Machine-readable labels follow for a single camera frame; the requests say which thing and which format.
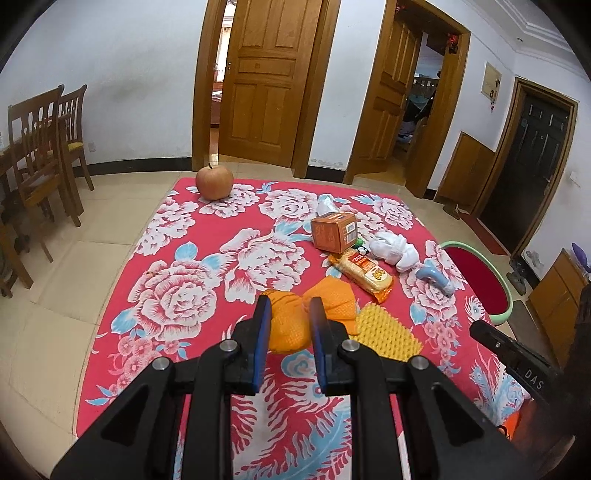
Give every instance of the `blue toy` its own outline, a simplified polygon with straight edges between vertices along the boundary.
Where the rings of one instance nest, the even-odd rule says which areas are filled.
[[[419,280],[428,280],[430,283],[433,283],[446,297],[451,297],[456,291],[445,275],[433,267],[419,268],[416,276]]]

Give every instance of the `orange box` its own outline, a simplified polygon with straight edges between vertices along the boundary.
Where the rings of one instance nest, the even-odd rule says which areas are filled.
[[[314,246],[341,254],[357,241],[357,222],[352,213],[329,212],[312,219]]]

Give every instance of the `yellow sponge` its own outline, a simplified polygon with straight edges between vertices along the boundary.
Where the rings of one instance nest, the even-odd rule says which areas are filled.
[[[359,334],[351,338],[370,347],[379,356],[406,362],[423,348],[410,331],[375,303],[363,307],[356,321]]]

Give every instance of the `green stool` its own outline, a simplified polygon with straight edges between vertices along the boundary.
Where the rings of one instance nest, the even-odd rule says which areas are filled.
[[[449,241],[440,246],[474,290],[493,325],[506,322],[513,311],[513,298],[509,285],[494,265],[470,245]]]

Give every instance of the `metal screw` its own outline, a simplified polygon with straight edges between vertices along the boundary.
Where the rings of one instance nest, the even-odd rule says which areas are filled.
[[[170,365],[170,360],[165,356],[159,356],[152,362],[152,368],[154,370],[166,370]]]
[[[357,350],[359,350],[359,342],[357,340],[343,340],[343,342],[340,345],[341,347],[343,347],[343,350],[347,352],[356,352]]]
[[[429,366],[429,360],[421,355],[411,358],[410,364],[417,370],[425,370]]]
[[[238,348],[238,342],[231,338],[220,343],[220,349],[222,349],[222,352],[233,352],[236,348]]]

